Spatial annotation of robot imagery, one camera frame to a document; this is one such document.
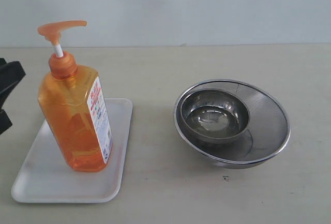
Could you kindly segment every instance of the metal colander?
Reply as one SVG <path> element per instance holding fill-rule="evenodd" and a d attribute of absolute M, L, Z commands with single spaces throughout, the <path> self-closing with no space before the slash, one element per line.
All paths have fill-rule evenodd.
<path fill-rule="evenodd" d="M 216 88 L 227 91 L 244 102 L 250 113 L 247 131 L 241 140 L 230 145 L 213 145 L 201 142 L 187 134 L 178 113 L 181 100 L 194 91 Z M 290 137 L 290 124 L 280 103 L 268 93 L 247 83 L 234 80 L 208 80 L 188 88 L 178 98 L 174 109 L 175 125 L 184 140 L 198 152 L 224 164 L 251 167 L 277 155 Z"/>

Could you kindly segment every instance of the soap dispenser bottle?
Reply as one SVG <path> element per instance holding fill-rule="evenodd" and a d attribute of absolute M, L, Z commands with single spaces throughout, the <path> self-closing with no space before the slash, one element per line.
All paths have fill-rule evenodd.
<path fill-rule="evenodd" d="M 112 134 L 99 74 L 77 65 L 59 44 L 61 31 L 86 21 L 49 23 L 38 28 L 55 49 L 50 72 L 39 87 L 38 102 L 66 163 L 76 171 L 97 172 L 108 162 Z"/>

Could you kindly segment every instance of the small metal bowl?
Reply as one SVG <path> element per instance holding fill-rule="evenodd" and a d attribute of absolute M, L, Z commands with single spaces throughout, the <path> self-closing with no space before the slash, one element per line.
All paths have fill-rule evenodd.
<path fill-rule="evenodd" d="M 190 113 L 190 110 L 182 110 L 185 99 L 194 92 L 208 89 L 234 95 L 247 107 L 248 126 L 235 142 L 207 143 L 187 128 L 182 112 Z M 173 115 L 178 133 L 194 150 L 212 164 L 229 169 L 245 169 L 266 162 L 284 150 L 291 135 L 285 109 L 274 97 L 253 85 L 235 80 L 207 80 L 189 87 L 178 97 Z"/>
<path fill-rule="evenodd" d="M 202 142 L 229 144 L 244 134 L 249 111 L 236 96 L 219 89 L 186 95 L 179 106 L 183 128 Z"/>

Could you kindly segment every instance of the white plastic tray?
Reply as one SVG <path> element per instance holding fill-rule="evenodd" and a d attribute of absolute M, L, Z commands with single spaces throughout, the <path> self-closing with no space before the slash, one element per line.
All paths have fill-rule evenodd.
<path fill-rule="evenodd" d="M 64 161 L 46 121 L 28 152 L 11 195 L 24 203 L 99 203 L 113 199 L 120 187 L 129 137 L 132 102 L 105 99 L 113 134 L 108 165 L 97 173 L 76 172 Z"/>

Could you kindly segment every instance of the tabletop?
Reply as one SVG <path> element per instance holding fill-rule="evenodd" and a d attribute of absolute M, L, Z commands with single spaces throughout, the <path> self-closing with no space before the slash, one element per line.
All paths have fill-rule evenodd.
<path fill-rule="evenodd" d="M 38 86 L 52 49 L 2 48 L 26 77 L 4 109 L 0 136 L 1 223 L 329 223 L 331 219 L 331 44 L 67 48 L 99 71 L 105 97 L 128 98 L 133 116 L 121 189 L 102 204 L 22 204 L 11 186 L 44 120 Z M 187 87 L 235 79 L 274 96 L 292 135 L 254 168 L 208 164 L 179 136 L 173 107 Z"/>

